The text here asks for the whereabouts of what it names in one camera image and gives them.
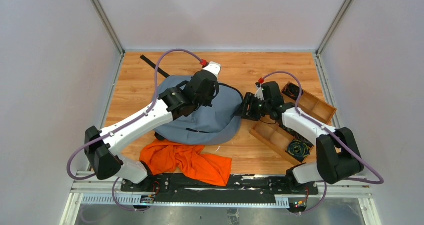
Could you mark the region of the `blue grey backpack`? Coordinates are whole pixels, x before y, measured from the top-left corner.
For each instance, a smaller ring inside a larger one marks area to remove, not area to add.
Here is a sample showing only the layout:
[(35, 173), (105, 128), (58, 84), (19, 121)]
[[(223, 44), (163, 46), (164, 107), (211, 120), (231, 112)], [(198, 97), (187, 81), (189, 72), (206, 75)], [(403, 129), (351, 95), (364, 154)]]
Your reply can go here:
[[(141, 59), (165, 78), (156, 89), (154, 99), (169, 88), (187, 83), (195, 75), (169, 75), (144, 55)], [(208, 63), (201, 61), (202, 69)], [(212, 106), (201, 106), (189, 116), (155, 128), (156, 138), (184, 145), (218, 145), (230, 141), (241, 127), (241, 118), (233, 114), (242, 103), (243, 96), (236, 88), (218, 79), (217, 83), (218, 94), (212, 100)]]

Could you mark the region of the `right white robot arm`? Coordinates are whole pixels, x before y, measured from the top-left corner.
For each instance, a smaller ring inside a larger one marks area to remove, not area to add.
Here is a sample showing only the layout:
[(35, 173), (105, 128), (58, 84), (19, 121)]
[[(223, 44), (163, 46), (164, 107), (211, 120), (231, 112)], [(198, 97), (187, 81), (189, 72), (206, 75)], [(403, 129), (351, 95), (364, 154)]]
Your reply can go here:
[(364, 170), (353, 132), (335, 128), (285, 102), (277, 82), (265, 82), (256, 93), (245, 94), (234, 113), (242, 119), (259, 121), (265, 116), (283, 128), (290, 129), (316, 147), (316, 162), (304, 163), (287, 170), (286, 189), (298, 194), (307, 183), (324, 181), (335, 184)]

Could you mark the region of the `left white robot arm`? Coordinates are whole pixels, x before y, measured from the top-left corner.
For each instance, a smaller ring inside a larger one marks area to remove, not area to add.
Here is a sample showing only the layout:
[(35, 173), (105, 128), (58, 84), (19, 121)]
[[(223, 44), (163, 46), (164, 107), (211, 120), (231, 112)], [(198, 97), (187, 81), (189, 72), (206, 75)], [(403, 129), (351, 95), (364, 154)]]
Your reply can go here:
[(84, 153), (98, 180), (120, 177), (134, 183), (140, 191), (149, 191), (153, 178), (140, 161), (122, 155), (122, 150), (146, 133), (191, 115), (199, 107), (211, 107), (219, 93), (220, 68), (208, 66), (188, 82), (171, 87), (151, 104), (112, 126), (85, 131)]

